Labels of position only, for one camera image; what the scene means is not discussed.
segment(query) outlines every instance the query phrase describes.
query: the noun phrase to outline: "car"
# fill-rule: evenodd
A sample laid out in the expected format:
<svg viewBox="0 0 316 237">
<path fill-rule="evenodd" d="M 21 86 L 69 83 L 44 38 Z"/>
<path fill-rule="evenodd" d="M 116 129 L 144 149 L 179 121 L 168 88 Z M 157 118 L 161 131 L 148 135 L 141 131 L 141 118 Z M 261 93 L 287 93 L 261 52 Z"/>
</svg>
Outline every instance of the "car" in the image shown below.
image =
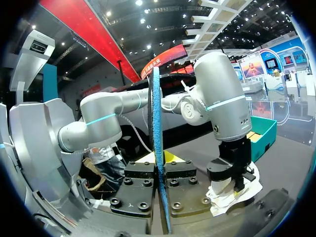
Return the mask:
<svg viewBox="0 0 316 237">
<path fill-rule="evenodd" d="M 165 74 L 160 75 L 160 87 L 163 97 L 183 93 L 184 87 L 181 80 L 191 87 L 196 84 L 195 75 L 190 74 Z M 148 88 L 148 81 L 142 80 L 132 85 L 123 86 L 113 92 L 131 91 Z M 148 110 L 147 106 L 141 109 L 124 114 L 136 127 L 144 143 L 151 149 L 148 133 Z M 137 159 L 147 154 L 147 150 L 140 143 L 135 131 L 131 125 L 119 117 L 119 123 L 122 129 L 122 138 L 117 141 L 119 149 L 127 159 Z M 163 148 L 177 146 L 179 144 L 191 141 L 213 131 L 211 122 L 199 126 L 192 126 L 186 123 L 181 115 L 174 113 L 162 113 L 161 115 L 163 129 Z"/>
</svg>

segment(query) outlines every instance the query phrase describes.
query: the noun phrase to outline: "white cable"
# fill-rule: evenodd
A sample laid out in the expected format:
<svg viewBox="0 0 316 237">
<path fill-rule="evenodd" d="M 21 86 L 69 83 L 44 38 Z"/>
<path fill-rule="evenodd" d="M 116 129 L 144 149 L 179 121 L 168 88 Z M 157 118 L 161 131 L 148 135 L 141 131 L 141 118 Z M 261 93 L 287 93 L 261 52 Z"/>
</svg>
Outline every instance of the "white cable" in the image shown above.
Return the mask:
<svg viewBox="0 0 316 237">
<path fill-rule="evenodd" d="M 134 126 L 134 124 L 127 118 L 125 117 L 124 115 L 118 115 L 119 117 L 122 117 L 123 119 L 125 119 L 131 126 L 132 128 L 134 129 L 139 141 L 141 142 L 141 144 L 144 146 L 144 148 L 149 152 L 151 153 L 152 151 L 145 145 L 144 141 L 142 140 L 142 138 L 140 137 L 136 127 Z"/>
<path fill-rule="evenodd" d="M 185 90 L 193 99 L 195 99 L 196 101 L 198 101 L 198 102 L 202 105 L 202 107 L 207 111 L 207 107 L 206 107 L 206 105 L 203 103 L 203 101 L 202 101 L 198 96 L 194 95 L 194 94 L 190 91 L 190 87 L 188 87 L 188 86 L 184 83 L 183 80 L 181 80 L 181 84 L 183 85 L 184 90 Z"/>
<path fill-rule="evenodd" d="M 143 111 L 142 111 L 143 120 L 144 120 L 144 123 L 145 123 L 145 125 L 146 125 L 147 130 L 148 130 L 148 124 L 147 124 L 147 122 L 146 122 L 145 115 L 144 115 L 144 110 L 145 110 L 144 108 L 145 108 L 145 107 L 143 107 Z"/>
<path fill-rule="evenodd" d="M 177 108 L 177 107 L 179 106 L 179 104 L 181 103 L 181 101 L 182 101 L 184 98 L 189 97 L 189 96 L 190 96 L 190 95 L 185 95 L 185 96 L 183 96 L 182 98 L 180 98 L 180 99 L 178 100 L 178 102 L 176 103 L 176 105 L 175 105 L 173 108 L 167 108 L 167 107 L 165 107 L 164 105 L 161 105 L 161 107 L 162 107 L 164 110 L 173 111 L 175 108 Z"/>
<path fill-rule="evenodd" d="M 14 145 L 12 145 L 12 144 L 10 144 L 10 143 L 4 142 L 3 144 L 4 144 L 5 146 L 8 146 L 8 147 L 14 148 Z"/>
</svg>

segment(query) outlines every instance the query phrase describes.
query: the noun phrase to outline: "bolt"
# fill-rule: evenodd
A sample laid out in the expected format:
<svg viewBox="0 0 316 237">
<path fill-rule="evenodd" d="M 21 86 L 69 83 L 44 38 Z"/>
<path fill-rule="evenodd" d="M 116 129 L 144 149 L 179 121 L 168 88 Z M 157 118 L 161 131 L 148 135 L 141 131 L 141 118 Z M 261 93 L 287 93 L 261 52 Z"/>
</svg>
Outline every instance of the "bolt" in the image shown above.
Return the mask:
<svg viewBox="0 0 316 237">
<path fill-rule="evenodd" d="M 152 185 L 152 182 L 149 179 L 145 179 L 143 181 L 143 186 L 150 187 Z"/>
<path fill-rule="evenodd" d="M 183 209 L 183 206 L 180 202 L 174 202 L 172 205 L 171 205 L 171 208 L 174 210 L 174 211 L 181 211 Z"/>
<path fill-rule="evenodd" d="M 110 204 L 116 208 L 118 208 L 122 205 L 121 201 L 119 199 L 117 199 L 116 197 L 114 197 L 110 200 Z"/>
<path fill-rule="evenodd" d="M 140 209 L 141 211 L 143 212 L 146 212 L 149 210 L 150 206 L 146 203 L 146 202 L 140 202 L 138 205 L 137 205 L 138 209 Z"/>
<path fill-rule="evenodd" d="M 120 231 L 117 232 L 114 237 L 130 237 L 130 234 L 128 232 Z"/>
<path fill-rule="evenodd" d="M 209 197 L 203 197 L 202 198 L 202 203 L 203 204 L 210 204 L 211 203 L 211 199 Z"/>
<path fill-rule="evenodd" d="M 264 208 L 265 207 L 265 203 L 263 202 L 263 201 L 259 201 L 258 202 L 258 208 L 259 209 L 262 209 L 262 208 Z"/>
<path fill-rule="evenodd" d="M 275 214 L 275 211 L 273 209 L 270 209 L 269 211 L 267 211 L 267 217 L 268 218 L 272 218 Z"/>
<path fill-rule="evenodd" d="M 170 186 L 172 186 L 172 187 L 176 187 L 176 186 L 178 186 L 178 185 L 179 185 L 178 180 L 173 179 L 173 180 L 171 180 L 171 181 L 170 181 Z"/>
<path fill-rule="evenodd" d="M 198 183 L 198 179 L 195 176 L 189 179 L 189 184 L 197 184 L 197 183 Z"/>
<path fill-rule="evenodd" d="M 133 184 L 133 180 L 131 178 L 125 177 L 124 178 L 124 183 L 126 185 L 132 185 Z"/>
</svg>

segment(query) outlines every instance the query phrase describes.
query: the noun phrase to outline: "red banner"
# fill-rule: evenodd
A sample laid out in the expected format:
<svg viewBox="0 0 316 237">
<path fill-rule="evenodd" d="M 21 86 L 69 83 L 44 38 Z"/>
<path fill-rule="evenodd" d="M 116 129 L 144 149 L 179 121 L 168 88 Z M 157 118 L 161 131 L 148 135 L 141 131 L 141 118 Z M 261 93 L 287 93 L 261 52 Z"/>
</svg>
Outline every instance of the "red banner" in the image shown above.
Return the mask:
<svg viewBox="0 0 316 237">
<path fill-rule="evenodd" d="M 186 66 L 185 68 L 178 69 L 178 70 L 176 70 L 176 71 L 173 71 L 172 73 L 191 74 L 191 73 L 193 73 L 193 72 L 194 72 L 193 67 L 192 67 L 192 65 L 190 64 L 190 65 Z"/>
<path fill-rule="evenodd" d="M 167 62 L 170 62 L 171 60 L 178 59 L 185 55 L 187 55 L 187 52 L 182 44 L 166 50 L 165 52 L 161 53 L 160 55 L 152 59 L 144 67 L 141 73 L 142 79 L 144 79 L 147 75 L 149 75 L 152 72 L 153 67 L 159 67 Z"/>
<path fill-rule="evenodd" d="M 89 88 L 88 90 L 85 90 L 85 91 L 82 93 L 82 95 L 83 95 L 83 97 L 86 97 L 86 96 L 91 95 L 91 94 L 93 94 L 93 93 L 96 93 L 96 92 L 98 92 L 98 91 L 100 91 L 100 90 L 101 90 L 100 84 L 96 84 L 96 85 L 94 85 L 93 87 Z"/>
</svg>

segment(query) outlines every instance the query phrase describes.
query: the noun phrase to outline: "sign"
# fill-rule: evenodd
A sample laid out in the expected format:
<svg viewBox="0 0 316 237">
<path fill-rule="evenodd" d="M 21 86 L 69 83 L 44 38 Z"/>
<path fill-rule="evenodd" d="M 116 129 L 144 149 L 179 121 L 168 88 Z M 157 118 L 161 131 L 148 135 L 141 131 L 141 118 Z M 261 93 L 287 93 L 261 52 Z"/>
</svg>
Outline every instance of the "sign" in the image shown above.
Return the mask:
<svg viewBox="0 0 316 237">
<path fill-rule="evenodd" d="M 190 64 L 190 65 L 186 66 L 185 68 L 178 69 L 178 70 L 173 71 L 171 73 L 191 74 L 191 73 L 194 73 L 194 70 L 193 70 L 192 65 Z"/>
<path fill-rule="evenodd" d="M 186 50 L 184 49 L 183 45 L 177 45 L 173 48 L 166 50 L 165 52 L 161 53 L 154 59 L 152 59 L 142 70 L 141 78 L 142 80 L 146 78 L 151 72 L 153 67 L 159 67 L 171 60 L 178 59 L 187 55 Z"/>
<path fill-rule="evenodd" d="M 245 78 L 251 78 L 264 74 L 261 56 L 259 53 L 250 55 L 240 61 L 240 67 L 245 75 Z"/>
<path fill-rule="evenodd" d="M 93 94 L 93 93 L 95 93 L 95 92 L 98 92 L 98 91 L 100 91 L 100 90 L 101 90 L 100 84 L 96 84 L 96 85 L 94 85 L 93 87 L 89 88 L 88 90 L 85 90 L 85 91 L 82 93 L 82 95 L 83 95 L 83 97 L 86 97 L 86 96 L 91 95 L 91 94 Z"/>
</svg>

